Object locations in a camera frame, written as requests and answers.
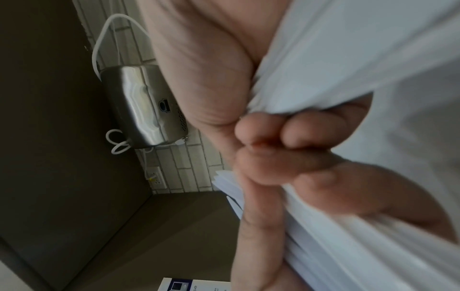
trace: stainless steel appliance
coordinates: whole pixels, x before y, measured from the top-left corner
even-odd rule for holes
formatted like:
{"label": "stainless steel appliance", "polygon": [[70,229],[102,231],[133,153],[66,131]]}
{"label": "stainless steel appliance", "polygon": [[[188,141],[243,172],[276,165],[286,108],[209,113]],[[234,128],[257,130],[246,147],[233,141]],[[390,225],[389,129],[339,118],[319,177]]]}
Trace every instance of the stainless steel appliance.
{"label": "stainless steel appliance", "polygon": [[185,117],[157,65],[110,67],[101,80],[131,147],[150,148],[187,136]]}

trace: dark brown wall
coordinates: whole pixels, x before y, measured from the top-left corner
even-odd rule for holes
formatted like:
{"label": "dark brown wall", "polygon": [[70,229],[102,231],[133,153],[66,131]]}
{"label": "dark brown wall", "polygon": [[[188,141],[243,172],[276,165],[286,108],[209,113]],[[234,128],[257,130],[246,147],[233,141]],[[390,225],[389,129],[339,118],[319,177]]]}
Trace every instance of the dark brown wall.
{"label": "dark brown wall", "polygon": [[110,154],[116,124],[71,1],[2,12],[0,235],[60,290],[151,192],[132,151]]}

